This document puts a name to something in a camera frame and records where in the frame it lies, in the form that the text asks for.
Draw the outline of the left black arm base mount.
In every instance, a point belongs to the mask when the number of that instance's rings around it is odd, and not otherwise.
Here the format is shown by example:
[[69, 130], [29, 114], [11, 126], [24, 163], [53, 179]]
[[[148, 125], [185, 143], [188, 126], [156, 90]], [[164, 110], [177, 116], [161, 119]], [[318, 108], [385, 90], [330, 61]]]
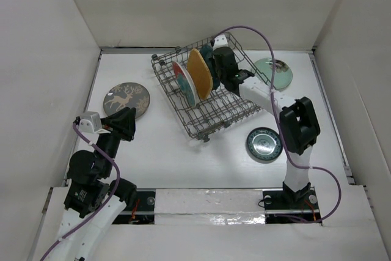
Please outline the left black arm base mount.
[[113, 221], [114, 225], [149, 225], [155, 223], [155, 189], [139, 189], [131, 206], [126, 207]]

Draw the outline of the red plate with teal flower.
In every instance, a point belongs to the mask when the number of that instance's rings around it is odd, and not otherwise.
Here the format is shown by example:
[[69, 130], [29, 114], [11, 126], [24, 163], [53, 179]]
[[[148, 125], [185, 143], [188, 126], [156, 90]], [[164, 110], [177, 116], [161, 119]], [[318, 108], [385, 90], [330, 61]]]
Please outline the red plate with teal flower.
[[180, 90], [186, 97], [189, 106], [194, 108], [197, 104], [197, 91], [190, 74], [177, 61], [172, 62], [172, 68]]

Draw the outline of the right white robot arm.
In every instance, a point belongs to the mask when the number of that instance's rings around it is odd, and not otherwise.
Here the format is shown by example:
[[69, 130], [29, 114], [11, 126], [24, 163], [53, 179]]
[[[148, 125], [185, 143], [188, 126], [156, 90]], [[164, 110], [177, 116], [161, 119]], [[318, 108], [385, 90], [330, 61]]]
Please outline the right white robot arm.
[[213, 59], [214, 71], [225, 89], [274, 115], [287, 156], [282, 200], [287, 207], [296, 208], [310, 190], [310, 156], [320, 134], [312, 101], [307, 97], [294, 99], [274, 89], [274, 58], [270, 85], [255, 73], [240, 69], [233, 50], [227, 45], [213, 49]]

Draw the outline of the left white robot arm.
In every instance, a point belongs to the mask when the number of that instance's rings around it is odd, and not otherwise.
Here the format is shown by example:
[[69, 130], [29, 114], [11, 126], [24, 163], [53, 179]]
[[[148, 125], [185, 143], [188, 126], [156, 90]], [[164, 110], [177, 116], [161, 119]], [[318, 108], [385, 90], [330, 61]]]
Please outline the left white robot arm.
[[69, 160], [62, 219], [42, 260], [91, 260], [115, 218], [136, 204], [137, 186], [121, 178], [115, 162], [120, 142], [134, 138], [135, 119], [136, 108], [125, 107], [107, 117], [84, 112], [74, 120], [73, 130], [93, 149]]

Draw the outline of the grey plate with deer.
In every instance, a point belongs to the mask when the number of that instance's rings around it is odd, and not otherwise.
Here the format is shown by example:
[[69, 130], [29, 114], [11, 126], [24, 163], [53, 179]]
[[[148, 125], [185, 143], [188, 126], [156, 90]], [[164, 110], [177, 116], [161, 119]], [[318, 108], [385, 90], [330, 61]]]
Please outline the grey plate with deer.
[[142, 116], [150, 106], [150, 93], [139, 83], [121, 83], [114, 86], [104, 97], [103, 110], [107, 116], [125, 107], [136, 109], [136, 118]]

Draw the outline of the square woven bamboo plate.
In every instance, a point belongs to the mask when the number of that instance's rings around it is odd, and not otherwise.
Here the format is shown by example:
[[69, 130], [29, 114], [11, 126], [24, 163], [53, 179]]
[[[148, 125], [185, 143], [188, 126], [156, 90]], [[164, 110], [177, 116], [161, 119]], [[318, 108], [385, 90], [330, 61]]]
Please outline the square woven bamboo plate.
[[212, 91], [213, 79], [201, 53], [195, 48], [190, 50], [187, 71], [193, 80], [199, 98], [206, 100]]

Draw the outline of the small blue patterned plate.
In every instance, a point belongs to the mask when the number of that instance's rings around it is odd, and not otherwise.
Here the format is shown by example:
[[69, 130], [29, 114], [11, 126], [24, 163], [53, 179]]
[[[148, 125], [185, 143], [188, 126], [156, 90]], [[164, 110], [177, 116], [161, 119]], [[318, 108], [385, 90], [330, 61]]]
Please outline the small blue patterned plate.
[[247, 151], [258, 161], [276, 160], [282, 153], [282, 141], [279, 134], [267, 127], [253, 129], [246, 138]]

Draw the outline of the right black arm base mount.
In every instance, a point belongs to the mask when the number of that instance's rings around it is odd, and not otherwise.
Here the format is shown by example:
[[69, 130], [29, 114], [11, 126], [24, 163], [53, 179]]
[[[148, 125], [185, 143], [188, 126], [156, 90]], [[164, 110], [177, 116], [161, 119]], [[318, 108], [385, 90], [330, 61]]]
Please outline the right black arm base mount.
[[316, 221], [321, 218], [315, 189], [297, 202], [289, 202], [283, 189], [264, 189], [258, 206], [264, 209], [266, 224], [294, 224]]

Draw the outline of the mint green floral plate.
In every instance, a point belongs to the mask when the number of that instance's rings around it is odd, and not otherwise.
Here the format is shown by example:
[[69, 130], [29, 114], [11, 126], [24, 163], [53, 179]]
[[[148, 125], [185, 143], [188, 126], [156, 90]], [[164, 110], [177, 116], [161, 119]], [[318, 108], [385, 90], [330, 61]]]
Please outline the mint green floral plate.
[[255, 69], [252, 69], [252, 71], [258, 78], [270, 86], [273, 64], [276, 65], [273, 84], [274, 88], [275, 90], [283, 90], [287, 88], [293, 80], [293, 72], [284, 61], [276, 59], [275, 63], [273, 63], [271, 58], [262, 58], [254, 63]]

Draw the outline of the teal scalloped plate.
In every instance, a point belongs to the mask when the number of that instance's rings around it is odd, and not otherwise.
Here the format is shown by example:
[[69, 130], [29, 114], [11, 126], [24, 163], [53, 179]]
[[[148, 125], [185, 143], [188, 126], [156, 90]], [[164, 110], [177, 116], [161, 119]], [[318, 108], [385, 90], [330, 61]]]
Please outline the teal scalloped plate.
[[215, 71], [215, 63], [213, 59], [213, 49], [209, 44], [204, 44], [200, 49], [200, 54], [205, 61], [213, 81], [212, 90], [216, 90], [220, 86], [220, 80]]

